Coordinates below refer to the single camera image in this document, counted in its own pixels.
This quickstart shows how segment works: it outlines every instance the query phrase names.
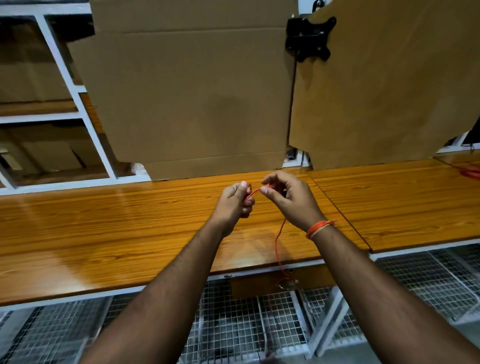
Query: person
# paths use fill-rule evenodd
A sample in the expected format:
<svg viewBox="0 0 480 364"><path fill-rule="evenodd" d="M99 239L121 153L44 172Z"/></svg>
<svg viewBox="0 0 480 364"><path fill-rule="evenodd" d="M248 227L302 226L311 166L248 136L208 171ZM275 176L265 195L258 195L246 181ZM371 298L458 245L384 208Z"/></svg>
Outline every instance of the person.
<svg viewBox="0 0 480 364"><path fill-rule="evenodd" d="M308 185L284 171L263 180L287 220L307 232L326 220ZM278 191L286 189L286 197ZM208 221L86 351L81 364L174 364L187 340L218 246L254 199L245 181L227 187ZM480 350L383 272L334 226L312 238L380 361L480 363Z"/></svg>

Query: black metal bracket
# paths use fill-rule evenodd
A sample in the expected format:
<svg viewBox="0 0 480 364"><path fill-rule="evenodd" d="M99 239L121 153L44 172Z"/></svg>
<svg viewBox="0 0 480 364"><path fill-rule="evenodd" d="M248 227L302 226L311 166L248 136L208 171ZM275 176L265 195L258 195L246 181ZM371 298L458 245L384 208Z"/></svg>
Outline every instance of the black metal bracket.
<svg viewBox="0 0 480 364"><path fill-rule="evenodd" d="M285 48L295 52L298 62L303 62L308 57L320 57L326 61L330 57L328 34L335 24L334 16L322 24L312 24L304 18L291 18L287 22Z"/></svg>

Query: orange bracelet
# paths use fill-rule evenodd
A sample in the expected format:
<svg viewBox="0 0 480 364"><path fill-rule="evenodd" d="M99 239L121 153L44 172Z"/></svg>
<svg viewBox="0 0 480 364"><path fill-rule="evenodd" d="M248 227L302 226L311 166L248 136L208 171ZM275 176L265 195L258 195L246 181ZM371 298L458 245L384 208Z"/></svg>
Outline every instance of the orange bracelet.
<svg viewBox="0 0 480 364"><path fill-rule="evenodd" d="M323 229L327 225L335 226L335 221L323 220L323 221L317 222L316 224L313 224L312 227L309 228L307 231L307 235L306 235L307 239L312 239L313 235L315 235L317 231Z"/></svg>

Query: left arm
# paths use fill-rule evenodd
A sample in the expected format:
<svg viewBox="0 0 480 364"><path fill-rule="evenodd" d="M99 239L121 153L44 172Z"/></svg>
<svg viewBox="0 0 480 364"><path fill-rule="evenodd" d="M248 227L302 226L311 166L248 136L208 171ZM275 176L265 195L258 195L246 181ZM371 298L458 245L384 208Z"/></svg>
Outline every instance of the left arm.
<svg viewBox="0 0 480 364"><path fill-rule="evenodd" d="M175 364L192 327L218 246L252 211L247 183L227 187L211 217L180 254L123 310L81 364Z"/></svg>

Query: wooden table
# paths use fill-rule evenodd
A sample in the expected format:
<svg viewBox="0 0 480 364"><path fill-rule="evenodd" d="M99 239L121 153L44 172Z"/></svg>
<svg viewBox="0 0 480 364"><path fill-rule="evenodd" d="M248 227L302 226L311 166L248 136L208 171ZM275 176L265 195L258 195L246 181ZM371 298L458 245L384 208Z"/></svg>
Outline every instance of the wooden table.
<svg viewBox="0 0 480 364"><path fill-rule="evenodd" d="M321 209L357 246L368 246L304 169L289 169L313 190ZM135 183L0 198L0 304L36 301L146 284L208 219L224 187L253 188L268 172ZM221 244L212 273L276 265L283 216L260 193L250 218ZM319 258L287 223L283 262Z"/></svg>
<svg viewBox="0 0 480 364"><path fill-rule="evenodd" d="M467 167L479 156L440 158ZM373 252L480 237L480 181L438 160L309 174Z"/></svg>

